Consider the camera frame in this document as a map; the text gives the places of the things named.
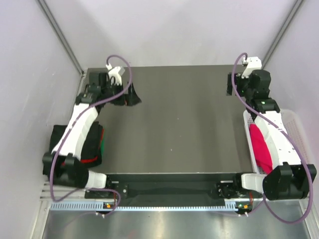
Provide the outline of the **red t shirt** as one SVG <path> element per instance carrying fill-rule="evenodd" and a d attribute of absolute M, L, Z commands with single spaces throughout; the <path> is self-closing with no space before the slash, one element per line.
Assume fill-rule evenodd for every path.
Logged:
<path fill-rule="evenodd" d="M 249 132 L 256 164 L 261 167 L 266 174 L 269 174 L 273 170 L 273 163 L 264 137 L 254 123 L 250 124 Z"/>

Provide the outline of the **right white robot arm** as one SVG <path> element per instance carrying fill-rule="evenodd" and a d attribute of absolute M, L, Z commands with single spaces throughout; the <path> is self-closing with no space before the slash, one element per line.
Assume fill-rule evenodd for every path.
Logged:
<path fill-rule="evenodd" d="M 282 113 L 270 94 L 271 75 L 265 70 L 253 70 L 248 77 L 241 73 L 229 73 L 227 94 L 236 88 L 245 98 L 246 113 L 252 123 L 246 128 L 251 156 L 262 172 L 243 173 L 232 185 L 238 197 L 250 191 L 265 195 L 268 200 L 304 199 L 309 194 L 309 183 L 313 182 L 317 170 L 307 165 L 311 179 L 301 163 L 296 147 L 287 139 Z"/>

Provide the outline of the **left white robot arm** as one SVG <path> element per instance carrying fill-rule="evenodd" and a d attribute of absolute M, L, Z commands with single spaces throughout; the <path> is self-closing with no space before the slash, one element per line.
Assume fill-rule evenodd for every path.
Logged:
<path fill-rule="evenodd" d="M 54 185 L 74 188 L 96 188 L 101 197 L 109 197 L 113 185 L 107 175 L 89 168 L 101 163 L 101 143 L 104 129 L 96 121 L 105 99 L 116 106 L 135 106 L 141 103 L 133 85 L 122 94 L 124 69 L 115 67 L 104 72 L 90 72 L 89 82 L 75 101 L 68 125 L 55 125 L 50 148 L 42 158 L 43 174 Z"/>

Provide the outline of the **white perforated plastic basket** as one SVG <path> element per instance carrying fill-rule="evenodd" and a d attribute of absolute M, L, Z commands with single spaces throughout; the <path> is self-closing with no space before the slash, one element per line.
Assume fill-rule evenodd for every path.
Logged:
<path fill-rule="evenodd" d="M 304 131 L 303 125 L 298 117 L 298 115 L 292 110 L 283 109 L 281 110 L 282 122 L 289 135 L 289 137 L 294 141 L 300 153 L 302 154 L 304 160 L 307 164 L 313 164 L 313 154 L 311 152 L 309 142 Z M 251 115 L 245 110 L 243 112 L 244 128 L 247 138 L 247 143 L 250 151 L 251 164 L 254 173 L 265 174 L 261 167 L 257 166 L 255 155 L 253 152 L 253 147 L 251 143 L 249 126 L 254 123 Z"/>

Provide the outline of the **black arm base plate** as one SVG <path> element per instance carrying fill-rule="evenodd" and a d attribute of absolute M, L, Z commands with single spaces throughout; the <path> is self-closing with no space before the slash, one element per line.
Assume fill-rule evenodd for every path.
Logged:
<path fill-rule="evenodd" d="M 121 195 L 120 206 L 222 206 L 226 199 L 260 199 L 235 184 L 237 173 L 113 173 L 107 187 Z"/>

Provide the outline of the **right aluminium frame post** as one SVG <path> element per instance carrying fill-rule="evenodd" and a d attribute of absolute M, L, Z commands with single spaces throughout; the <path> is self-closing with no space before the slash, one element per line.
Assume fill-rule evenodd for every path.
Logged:
<path fill-rule="evenodd" d="M 287 16 L 284 18 L 283 23 L 281 24 L 277 34 L 275 35 L 274 39 L 271 42 L 270 47 L 268 48 L 264 58 L 262 59 L 262 69 L 264 69 L 269 63 L 276 48 L 279 46 L 282 38 L 284 37 L 285 33 L 287 32 L 288 28 L 290 27 L 297 13 L 302 8 L 302 5 L 304 4 L 304 2 L 305 0 L 295 0 L 293 2 L 291 9 L 289 10 Z"/>

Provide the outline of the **aluminium frame post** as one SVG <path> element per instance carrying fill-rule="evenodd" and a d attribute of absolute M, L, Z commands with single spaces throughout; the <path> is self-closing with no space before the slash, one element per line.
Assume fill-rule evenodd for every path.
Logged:
<path fill-rule="evenodd" d="M 282 38 L 284 37 L 285 33 L 287 32 L 288 28 L 290 27 L 297 13 L 302 8 L 302 5 L 304 4 L 304 2 L 305 0 L 295 0 L 293 2 L 291 9 L 289 10 L 287 16 L 284 18 L 283 23 L 281 24 L 277 34 L 275 35 L 274 39 L 271 42 L 270 47 L 268 48 L 264 58 L 262 59 L 262 69 L 264 69 L 269 63 L 276 48 L 279 46 Z"/>
<path fill-rule="evenodd" d="M 54 34 L 58 38 L 65 53 L 68 55 L 69 59 L 71 60 L 74 68 L 80 74 L 80 76 L 83 76 L 84 70 L 81 67 L 78 59 L 76 58 L 69 42 L 67 41 L 65 35 L 63 34 L 63 32 L 62 32 L 57 20 L 55 19 L 51 9 L 49 8 L 47 2 L 45 0 L 35 0 L 35 2 L 38 4 L 40 10 L 43 12 L 45 18 L 47 19 L 49 25 L 51 26 Z"/>

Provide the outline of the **left aluminium frame post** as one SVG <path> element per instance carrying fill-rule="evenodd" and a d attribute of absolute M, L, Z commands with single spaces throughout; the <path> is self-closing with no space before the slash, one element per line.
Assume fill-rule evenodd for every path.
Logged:
<path fill-rule="evenodd" d="M 62 32 L 57 20 L 55 19 L 51 9 L 49 8 L 47 2 L 45 0 L 35 0 L 35 2 L 38 4 L 40 10 L 43 12 L 45 18 L 47 19 L 49 25 L 51 26 L 54 34 L 58 38 L 65 53 L 68 55 L 69 59 L 71 60 L 74 68 L 80 74 L 80 76 L 83 76 L 84 70 L 81 67 L 78 59 L 76 58 L 69 42 L 67 41 L 65 35 L 63 34 L 63 32 Z"/>

